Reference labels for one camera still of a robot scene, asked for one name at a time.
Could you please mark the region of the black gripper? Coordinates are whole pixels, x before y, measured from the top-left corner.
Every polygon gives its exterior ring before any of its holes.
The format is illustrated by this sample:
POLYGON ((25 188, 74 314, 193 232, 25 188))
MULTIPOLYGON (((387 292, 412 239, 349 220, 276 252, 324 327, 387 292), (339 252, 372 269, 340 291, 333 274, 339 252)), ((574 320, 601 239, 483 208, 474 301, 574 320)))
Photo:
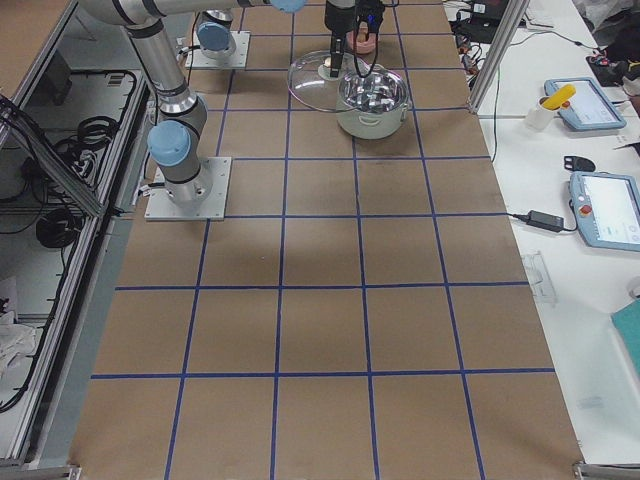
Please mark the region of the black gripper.
POLYGON ((365 37, 378 34, 383 22, 383 9, 364 9, 360 12, 360 22, 366 24, 365 37))
POLYGON ((326 0, 324 24, 331 33, 330 77, 337 78, 345 53, 346 35, 356 28, 355 0, 326 0))

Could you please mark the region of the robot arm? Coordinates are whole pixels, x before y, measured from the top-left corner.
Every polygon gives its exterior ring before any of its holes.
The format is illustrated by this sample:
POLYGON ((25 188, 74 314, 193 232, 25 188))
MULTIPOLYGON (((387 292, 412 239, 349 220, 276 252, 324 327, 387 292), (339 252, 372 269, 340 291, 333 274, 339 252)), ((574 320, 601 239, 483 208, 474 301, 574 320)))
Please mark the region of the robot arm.
POLYGON ((148 134, 151 156, 164 176, 172 203, 195 206, 211 192, 212 181, 198 158, 206 106, 190 90, 165 31, 163 19, 174 14, 262 6, 262 1, 82 1, 95 19, 126 31, 138 59, 158 95, 158 124, 148 134))
MULTIPOLYGON (((377 40, 383 22, 385 5, 380 1, 362 1, 346 24, 348 30, 340 37, 332 31, 330 51, 338 47, 366 55, 377 50, 377 40)), ((196 69, 242 69, 246 66, 251 33, 232 31, 230 10, 208 10, 194 21, 192 45, 181 51, 187 65, 196 69)))

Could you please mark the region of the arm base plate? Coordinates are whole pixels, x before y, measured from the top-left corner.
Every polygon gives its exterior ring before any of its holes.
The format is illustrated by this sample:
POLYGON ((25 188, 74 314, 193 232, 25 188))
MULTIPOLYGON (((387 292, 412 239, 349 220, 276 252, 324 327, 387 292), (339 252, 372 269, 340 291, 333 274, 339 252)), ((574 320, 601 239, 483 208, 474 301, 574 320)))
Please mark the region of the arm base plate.
POLYGON ((206 41, 206 47, 202 49, 200 38, 196 35, 193 49, 186 55, 185 66, 194 70, 244 69, 248 59, 249 44, 249 31, 230 31, 228 38, 219 43, 220 46, 224 46, 224 49, 207 49, 207 46, 213 46, 210 41, 206 41))
POLYGON ((200 172, 184 184, 167 183, 159 167, 154 182, 161 186, 150 190, 145 211, 149 221, 200 221, 225 218, 231 157, 200 157, 200 172))

